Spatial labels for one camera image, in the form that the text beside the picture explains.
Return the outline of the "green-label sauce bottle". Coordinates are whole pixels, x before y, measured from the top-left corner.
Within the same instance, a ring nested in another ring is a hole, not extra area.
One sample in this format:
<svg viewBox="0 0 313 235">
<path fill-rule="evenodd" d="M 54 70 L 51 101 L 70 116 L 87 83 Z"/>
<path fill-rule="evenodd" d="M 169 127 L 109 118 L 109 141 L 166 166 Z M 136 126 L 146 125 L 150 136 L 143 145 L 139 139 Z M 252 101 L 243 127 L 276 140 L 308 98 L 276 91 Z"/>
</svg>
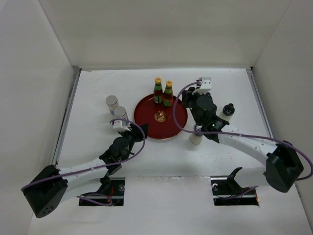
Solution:
<svg viewBox="0 0 313 235">
<path fill-rule="evenodd" d="M 166 81 L 166 87 L 163 93 L 163 104 L 166 107 L 171 107 L 173 104 L 173 83 L 172 81 Z"/>
<path fill-rule="evenodd" d="M 162 88 L 162 79 L 160 77 L 157 77 L 155 79 L 155 85 L 154 85 L 154 102 L 156 104 L 161 104 L 163 101 L 163 88 Z"/>
</svg>

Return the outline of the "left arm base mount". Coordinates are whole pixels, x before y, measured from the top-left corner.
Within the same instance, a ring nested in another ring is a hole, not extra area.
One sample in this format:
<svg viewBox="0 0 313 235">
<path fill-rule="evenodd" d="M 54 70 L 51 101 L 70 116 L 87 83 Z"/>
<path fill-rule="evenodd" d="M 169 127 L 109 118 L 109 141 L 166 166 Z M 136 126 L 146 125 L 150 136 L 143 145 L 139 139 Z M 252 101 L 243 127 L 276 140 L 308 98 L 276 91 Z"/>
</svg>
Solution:
<svg viewBox="0 0 313 235">
<path fill-rule="evenodd" d="M 79 196 L 80 207 L 117 207 L 124 206 L 125 178 L 106 176 L 100 180 L 101 186 L 96 192 Z"/>
</svg>

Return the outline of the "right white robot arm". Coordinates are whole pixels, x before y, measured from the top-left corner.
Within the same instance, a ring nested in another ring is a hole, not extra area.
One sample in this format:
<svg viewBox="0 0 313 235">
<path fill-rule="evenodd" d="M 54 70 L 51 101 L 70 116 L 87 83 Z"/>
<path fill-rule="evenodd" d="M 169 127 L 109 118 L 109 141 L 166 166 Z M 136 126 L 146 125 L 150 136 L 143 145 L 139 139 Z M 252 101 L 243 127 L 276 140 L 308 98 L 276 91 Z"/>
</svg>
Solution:
<svg viewBox="0 0 313 235">
<path fill-rule="evenodd" d="M 265 137 L 249 137 L 227 120 L 220 118 L 210 93 L 199 94 L 190 87 L 182 92 L 182 103 L 190 109 L 198 131 L 207 139 L 233 147 L 259 161 L 262 174 L 275 190 L 286 193 L 303 172 L 304 167 L 293 146 L 285 141 L 271 141 Z"/>
</svg>

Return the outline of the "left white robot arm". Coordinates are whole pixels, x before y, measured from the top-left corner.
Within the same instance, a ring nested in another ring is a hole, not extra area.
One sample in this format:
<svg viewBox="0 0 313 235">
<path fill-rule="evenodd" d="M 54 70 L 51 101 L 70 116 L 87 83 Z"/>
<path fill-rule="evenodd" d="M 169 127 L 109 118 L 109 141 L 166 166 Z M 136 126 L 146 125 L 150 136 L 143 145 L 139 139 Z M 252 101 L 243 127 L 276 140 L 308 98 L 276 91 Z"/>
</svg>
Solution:
<svg viewBox="0 0 313 235">
<path fill-rule="evenodd" d="M 138 155 L 132 152 L 133 146 L 137 142 L 145 143 L 148 130 L 148 124 L 131 122 L 129 129 L 119 132 L 120 136 L 100 157 L 68 168 L 46 166 L 21 189 L 35 216 L 43 218 L 73 197 L 88 200 L 90 195 L 108 193 L 110 176 Z"/>
</svg>

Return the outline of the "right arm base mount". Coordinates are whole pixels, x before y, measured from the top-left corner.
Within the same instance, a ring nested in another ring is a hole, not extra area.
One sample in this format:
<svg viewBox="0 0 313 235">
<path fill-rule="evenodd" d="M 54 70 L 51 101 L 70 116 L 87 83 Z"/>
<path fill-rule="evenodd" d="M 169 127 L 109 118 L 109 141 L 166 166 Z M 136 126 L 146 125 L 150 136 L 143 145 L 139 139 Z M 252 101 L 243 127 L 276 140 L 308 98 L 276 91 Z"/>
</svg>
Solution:
<svg viewBox="0 0 313 235">
<path fill-rule="evenodd" d="M 236 181 L 238 167 L 229 175 L 211 177 L 213 203 L 215 206 L 259 206 L 256 187 L 241 187 Z"/>
</svg>

